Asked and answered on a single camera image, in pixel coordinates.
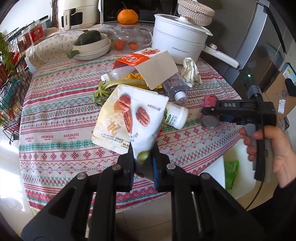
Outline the person's right hand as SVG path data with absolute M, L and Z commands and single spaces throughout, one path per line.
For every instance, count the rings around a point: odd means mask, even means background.
M 295 191 L 295 152 L 284 132 L 275 126 L 265 126 L 264 130 L 253 132 L 256 140 L 271 140 L 273 150 L 273 173 L 281 189 Z

